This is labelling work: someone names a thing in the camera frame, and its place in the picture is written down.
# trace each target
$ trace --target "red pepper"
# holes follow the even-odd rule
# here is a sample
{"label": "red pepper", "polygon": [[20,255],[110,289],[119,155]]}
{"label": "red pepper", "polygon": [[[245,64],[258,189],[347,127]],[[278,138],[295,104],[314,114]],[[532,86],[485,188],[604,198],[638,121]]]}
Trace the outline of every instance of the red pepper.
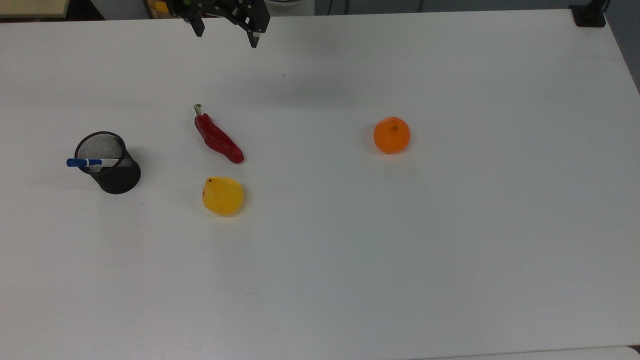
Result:
{"label": "red pepper", "polygon": [[204,143],[208,147],[220,152],[226,156],[231,162],[240,164],[244,161],[244,155],[240,148],[234,143],[224,131],[220,130],[218,126],[213,123],[213,119],[206,113],[202,113],[200,110],[200,104],[195,104],[193,108],[196,110],[196,129],[202,138]]}

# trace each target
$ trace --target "yellow fruit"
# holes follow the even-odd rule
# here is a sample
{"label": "yellow fruit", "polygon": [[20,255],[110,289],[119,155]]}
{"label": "yellow fruit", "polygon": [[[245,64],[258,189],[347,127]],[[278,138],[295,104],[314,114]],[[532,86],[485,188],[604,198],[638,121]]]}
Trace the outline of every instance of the yellow fruit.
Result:
{"label": "yellow fruit", "polygon": [[219,215],[235,213],[243,200],[242,186],[230,177],[210,177],[202,188],[202,203]]}

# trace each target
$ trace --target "robotic arm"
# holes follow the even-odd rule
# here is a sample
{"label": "robotic arm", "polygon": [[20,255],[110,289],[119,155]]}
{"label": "robotic arm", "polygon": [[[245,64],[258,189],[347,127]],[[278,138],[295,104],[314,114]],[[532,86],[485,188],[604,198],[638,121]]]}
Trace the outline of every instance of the robotic arm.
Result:
{"label": "robotic arm", "polygon": [[166,6],[172,16],[189,22],[198,37],[204,32],[203,13],[226,17],[246,31],[251,47],[258,46],[271,18],[264,0],[167,0]]}

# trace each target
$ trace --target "black device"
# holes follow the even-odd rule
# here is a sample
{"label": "black device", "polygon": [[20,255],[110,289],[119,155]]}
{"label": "black device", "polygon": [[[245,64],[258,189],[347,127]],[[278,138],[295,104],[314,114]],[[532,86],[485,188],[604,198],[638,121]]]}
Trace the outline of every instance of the black device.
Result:
{"label": "black device", "polygon": [[246,31],[251,47],[258,46],[271,18],[264,0],[167,0],[166,7],[172,16],[189,22],[198,37],[204,32],[203,13],[227,18]]}
{"label": "black device", "polygon": [[581,28],[604,28],[607,21],[604,19],[602,7],[607,0],[592,0],[587,5],[571,5],[569,9],[573,13],[573,21]]}

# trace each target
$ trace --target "marker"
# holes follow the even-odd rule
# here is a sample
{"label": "marker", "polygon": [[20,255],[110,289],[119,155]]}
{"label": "marker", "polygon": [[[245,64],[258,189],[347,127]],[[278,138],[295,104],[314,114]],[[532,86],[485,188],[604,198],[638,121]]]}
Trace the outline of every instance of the marker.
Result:
{"label": "marker", "polygon": [[112,167],[119,159],[67,159],[68,167]]}

